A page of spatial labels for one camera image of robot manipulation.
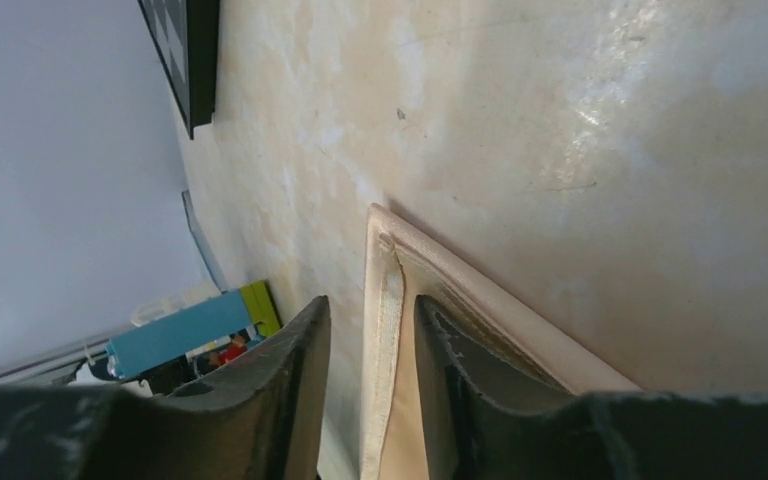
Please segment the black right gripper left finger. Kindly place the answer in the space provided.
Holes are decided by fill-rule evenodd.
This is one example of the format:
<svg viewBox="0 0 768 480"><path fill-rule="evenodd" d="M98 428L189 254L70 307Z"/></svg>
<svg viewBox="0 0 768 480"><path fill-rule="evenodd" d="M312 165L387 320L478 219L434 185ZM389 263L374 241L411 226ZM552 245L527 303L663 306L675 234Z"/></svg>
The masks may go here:
<svg viewBox="0 0 768 480"><path fill-rule="evenodd" d="M314 479L329 300L169 395L0 386L0 479Z"/></svg>

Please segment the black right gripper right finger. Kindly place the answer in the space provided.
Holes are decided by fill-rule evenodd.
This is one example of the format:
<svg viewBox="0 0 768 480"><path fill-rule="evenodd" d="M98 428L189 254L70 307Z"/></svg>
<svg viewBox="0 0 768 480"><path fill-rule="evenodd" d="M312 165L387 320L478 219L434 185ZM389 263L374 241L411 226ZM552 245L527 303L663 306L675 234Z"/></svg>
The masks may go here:
<svg viewBox="0 0 768 480"><path fill-rule="evenodd" d="M768 479L768 393L531 390L429 298L457 447L449 479Z"/></svg>

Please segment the orange cloth napkin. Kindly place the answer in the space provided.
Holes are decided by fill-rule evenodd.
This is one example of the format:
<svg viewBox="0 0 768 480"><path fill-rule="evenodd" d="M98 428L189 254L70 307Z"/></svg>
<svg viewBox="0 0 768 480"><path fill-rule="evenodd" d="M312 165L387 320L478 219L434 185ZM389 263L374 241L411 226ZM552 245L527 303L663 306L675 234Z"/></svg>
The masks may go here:
<svg viewBox="0 0 768 480"><path fill-rule="evenodd" d="M449 479L453 415L418 307L429 298L531 390L633 391L636 384L389 209L367 215L360 475Z"/></svg>

